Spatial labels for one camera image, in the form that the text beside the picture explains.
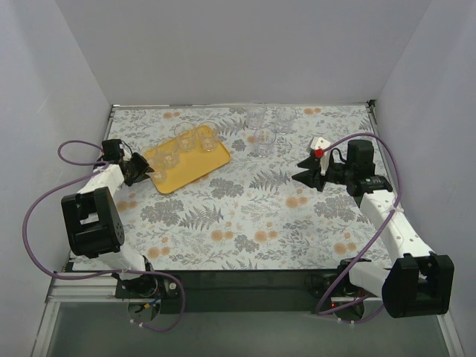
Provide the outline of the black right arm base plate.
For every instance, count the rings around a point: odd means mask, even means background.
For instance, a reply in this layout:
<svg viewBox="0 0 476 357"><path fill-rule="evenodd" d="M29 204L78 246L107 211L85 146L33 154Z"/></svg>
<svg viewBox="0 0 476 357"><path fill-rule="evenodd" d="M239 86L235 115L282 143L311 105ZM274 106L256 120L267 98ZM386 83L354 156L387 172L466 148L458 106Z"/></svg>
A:
<svg viewBox="0 0 476 357"><path fill-rule="evenodd" d="M310 295L320 302L324 293L332 285L337 274L308 274L304 283ZM379 306L374 312L366 312L363 298L373 297L373 295L361 287L356 287L343 279L322 303L320 312L315 308L312 311L322 318L329 318L334 315L339 323L363 324L378 316L384 306Z"/></svg>

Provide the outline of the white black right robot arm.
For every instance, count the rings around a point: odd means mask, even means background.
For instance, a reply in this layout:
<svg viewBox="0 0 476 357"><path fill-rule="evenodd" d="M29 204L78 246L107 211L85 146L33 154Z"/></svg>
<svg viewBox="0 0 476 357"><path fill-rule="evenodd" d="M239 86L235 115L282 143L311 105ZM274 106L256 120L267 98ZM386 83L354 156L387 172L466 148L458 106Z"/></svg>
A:
<svg viewBox="0 0 476 357"><path fill-rule="evenodd" d="M341 263L339 273L318 301L317 315L334 314L344 307L322 308L343 284L362 289L366 296L382 299L383 309L393 318L444 315L451 298L454 264L447 255L436 254L413 229L401 205L401 192L376 174L373 162L374 134L350 135L347 154L333 158L337 144L315 137L309 156L298 164L301 172L293 180L323 191L327 183L343 185L361 213L376 228L366 248L380 239L388 252L390 270L363 258L364 251Z"/></svg>

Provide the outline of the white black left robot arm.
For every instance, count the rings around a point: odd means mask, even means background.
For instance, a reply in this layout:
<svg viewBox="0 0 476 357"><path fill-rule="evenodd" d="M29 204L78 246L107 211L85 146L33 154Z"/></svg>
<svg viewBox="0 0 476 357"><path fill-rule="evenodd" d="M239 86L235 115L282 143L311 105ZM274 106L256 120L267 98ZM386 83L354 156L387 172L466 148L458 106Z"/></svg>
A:
<svg viewBox="0 0 476 357"><path fill-rule="evenodd" d="M114 195L124 185L149 178L154 170L136 152L125 152L120 139L102 142L102 155L94 165L93 177L75 194L62 198L61 206L72 252L101 261L122 287L141 297L158 291L158 279L149 260L126 244Z"/></svg>

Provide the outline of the clear drinking glass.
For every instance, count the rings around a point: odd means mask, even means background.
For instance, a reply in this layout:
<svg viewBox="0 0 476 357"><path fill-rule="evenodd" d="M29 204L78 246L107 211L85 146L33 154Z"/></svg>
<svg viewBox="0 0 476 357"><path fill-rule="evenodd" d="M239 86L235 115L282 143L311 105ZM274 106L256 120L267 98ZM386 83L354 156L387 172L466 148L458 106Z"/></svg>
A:
<svg viewBox="0 0 476 357"><path fill-rule="evenodd" d="M164 164L167 168L177 167L180 163L180 148L176 139L172 139L163 143L159 147L162 158L164 159Z"/></svg>

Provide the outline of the yellow plastic tray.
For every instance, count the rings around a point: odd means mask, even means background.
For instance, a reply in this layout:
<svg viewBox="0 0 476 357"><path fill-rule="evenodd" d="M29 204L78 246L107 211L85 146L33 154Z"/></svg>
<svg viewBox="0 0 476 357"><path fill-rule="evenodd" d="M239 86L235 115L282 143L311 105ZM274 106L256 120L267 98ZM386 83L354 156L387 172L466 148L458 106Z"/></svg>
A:
<svg viewBox="0 0 476 357"><path fill-rule="evenodd" d="M159 193L173 193L179 188L182 188L189 183L200 179L202 176L206 176L214 170L225 166L231 160L231 154L220 140L218 141L218 146L214 151L207 152L203 150L202 145L200 144L199 136L197 134L197 128L198 127L196 127L196 148L191 152L185 152L179 147L180 163L177 167L167 168L167 180L160 184L155 183L152 180ZM162 144L146 149L145 152L151 149L156 149L161 156L159 147Z"/></svg>

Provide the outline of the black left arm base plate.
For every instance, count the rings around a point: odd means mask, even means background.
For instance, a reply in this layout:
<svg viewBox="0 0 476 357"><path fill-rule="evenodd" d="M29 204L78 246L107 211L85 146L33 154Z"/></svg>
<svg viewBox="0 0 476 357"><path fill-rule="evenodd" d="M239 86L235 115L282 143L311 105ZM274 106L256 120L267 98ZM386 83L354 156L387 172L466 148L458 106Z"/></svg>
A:
<svg viewBox="0 0 476 357"><path fill-rule="evenodd" d="M116 298L144 300L140 303L129 302L127 312L134 320L152 321L159 315L163 300L175 300L180 297L177 283L166 277L143 274L133 279L122 280L119 274L114 273L112 276L118 282Z"/></svg>

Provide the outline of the floral patterned table mat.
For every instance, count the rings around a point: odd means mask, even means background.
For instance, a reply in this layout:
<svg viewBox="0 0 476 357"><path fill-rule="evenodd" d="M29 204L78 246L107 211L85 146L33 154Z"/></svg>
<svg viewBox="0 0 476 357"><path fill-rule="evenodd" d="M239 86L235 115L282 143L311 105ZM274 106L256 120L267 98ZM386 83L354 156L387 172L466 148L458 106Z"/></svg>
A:
<svg viewBox="0 0 476 357"><path fill-rule="evenodd" d="M391 262L381 240L366 248L373 225L344 187L309 189L292 176L309 142L335 142L372 132L367 108L298 106L292 131L278 135L271 155L254 152L254 133L243 107L119 109L110 138L141 151L173 138L182 122L213 122L231 160L170 194L151 181L115 194L126 243L158 270L335 268L364 251L383 266Z"/></svg>

